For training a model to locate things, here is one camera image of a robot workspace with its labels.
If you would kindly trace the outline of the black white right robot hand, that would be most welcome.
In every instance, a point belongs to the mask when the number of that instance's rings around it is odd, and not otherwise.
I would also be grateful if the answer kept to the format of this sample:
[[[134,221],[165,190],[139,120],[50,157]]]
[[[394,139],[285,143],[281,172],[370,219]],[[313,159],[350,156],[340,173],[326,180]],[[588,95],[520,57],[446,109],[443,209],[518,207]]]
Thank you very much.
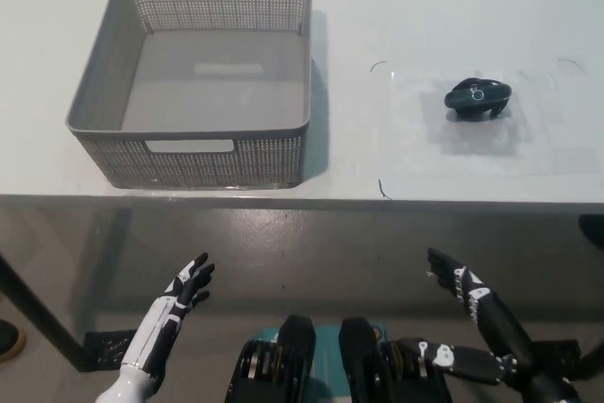
[[[467,265],[428,249],[431,273],[462,304],[489,349],[403,338],[398,345],[419,359],[457,378],[519,388],[536,373],[532,340],[498,294]]]

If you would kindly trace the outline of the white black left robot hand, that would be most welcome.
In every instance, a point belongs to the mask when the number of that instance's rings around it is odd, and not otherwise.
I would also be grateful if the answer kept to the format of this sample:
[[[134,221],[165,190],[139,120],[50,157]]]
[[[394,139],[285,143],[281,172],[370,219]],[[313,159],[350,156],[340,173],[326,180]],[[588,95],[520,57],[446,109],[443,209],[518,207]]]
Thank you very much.
[[[185,317],[210,296],[206,287],[215,265],[208,263],[208,258],[208,253],[202,253],[186,264],[155,299],[136,330],[122,365],[142,370],[152,379],[165,373]]]

